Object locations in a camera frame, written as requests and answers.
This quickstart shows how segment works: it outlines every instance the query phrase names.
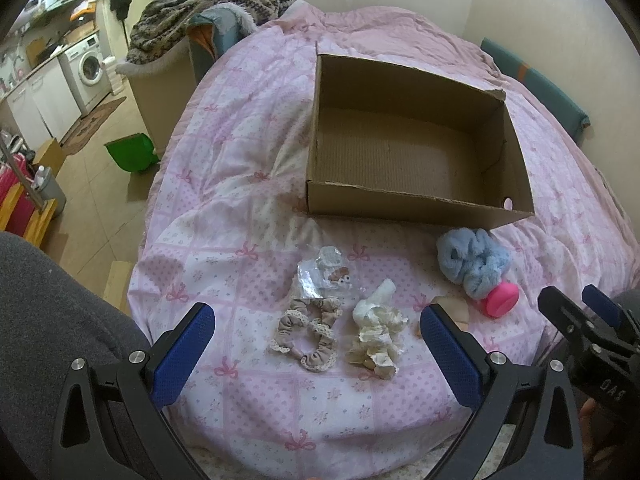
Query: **gray pants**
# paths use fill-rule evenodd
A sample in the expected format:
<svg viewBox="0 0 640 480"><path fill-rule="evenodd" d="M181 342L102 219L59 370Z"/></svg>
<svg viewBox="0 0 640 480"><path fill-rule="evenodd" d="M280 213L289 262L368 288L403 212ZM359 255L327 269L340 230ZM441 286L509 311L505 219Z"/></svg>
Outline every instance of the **gray pants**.
<svg viewBox="0 0 640 480"><path fill-rule="evenodd" d="M148 348L132 319L41 250L0 232L0 429L38 480L50 478L53 423L71 361L115 363Z"/></svg>

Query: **pink blanket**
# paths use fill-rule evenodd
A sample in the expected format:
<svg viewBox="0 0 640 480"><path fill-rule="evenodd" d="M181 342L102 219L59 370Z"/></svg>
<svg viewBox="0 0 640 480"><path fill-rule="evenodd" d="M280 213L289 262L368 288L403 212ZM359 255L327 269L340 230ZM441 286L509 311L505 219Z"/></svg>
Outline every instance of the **pink blanket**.
<svg viewBox="0 0 640 480"><path fill-rule="evenodd" d="M274 478L345 480L418 460L469 416L415 334L431 298L462 290L438 270L442 228L306 215L316 43L320 52L506 91L538 214L492 233L513 255L506 277L522 294L499 320L471 313L470 331L487 351L531 363L556 336L538 313L541 288L554 284L576 301L588 283L625 290L638 281L638 243L540 103L477 46L421 16L388 7L325 14L301 4L233 47L196 90L162 161L131 309L151 341L196 301L215 310L213 339L170 409L188 444ZM344 252L367 292L384 278L398 286L394 301L411 326L393 380L346 363L350 312L335 325L341 358L327 373L268 350L296 263L322 245Z"/></svg>

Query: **green dustpan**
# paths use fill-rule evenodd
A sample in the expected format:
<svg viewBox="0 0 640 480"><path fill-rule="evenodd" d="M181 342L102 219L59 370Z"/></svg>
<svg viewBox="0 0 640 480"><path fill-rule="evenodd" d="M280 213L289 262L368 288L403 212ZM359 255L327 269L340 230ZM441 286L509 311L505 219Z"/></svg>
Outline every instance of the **green dustpan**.
<svg viewBox="0 0 640 480"><path fill-rule="evenodd" d="M154 145L145 134L133 134L105 144L111 158L124 171L144 171L159 162Z"/></svg>

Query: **cabinet door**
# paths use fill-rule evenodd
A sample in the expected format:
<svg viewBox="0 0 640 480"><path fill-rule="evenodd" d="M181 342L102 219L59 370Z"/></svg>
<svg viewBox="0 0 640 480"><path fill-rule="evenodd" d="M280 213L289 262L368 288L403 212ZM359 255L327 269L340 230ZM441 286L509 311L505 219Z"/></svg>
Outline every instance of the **cabinet door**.
<svg viewBox="0 0 640 480"><path fill-rule="evenodd" d="M51 135L57 140L80 118L80 108L66 83L58 59L52 59L29 78L33 98Z"/></svg>
<svg viewBox="0 0 640 480"><path fill-rule="evenodd" d="M31 88L27 81L23 81L11 95L7 97L7 104L14 117L20 134L32 150L37 150L44 142L51 138L49 131L38 113Z"/></svg>

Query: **fur blanket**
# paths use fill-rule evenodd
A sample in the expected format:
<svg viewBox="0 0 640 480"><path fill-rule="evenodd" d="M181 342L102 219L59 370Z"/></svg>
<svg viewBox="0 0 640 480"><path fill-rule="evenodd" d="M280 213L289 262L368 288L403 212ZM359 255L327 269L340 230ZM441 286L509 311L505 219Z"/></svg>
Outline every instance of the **fur blanket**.
<svg viewBox="0 0 640 480"><path fill-rule="evenodd" d="M188 48L187 22L215 4L229 2L244 22L262 25L279 18L294 0L153 0L131 31L129 53L117 72L144 75L160 72Z"/></svg>

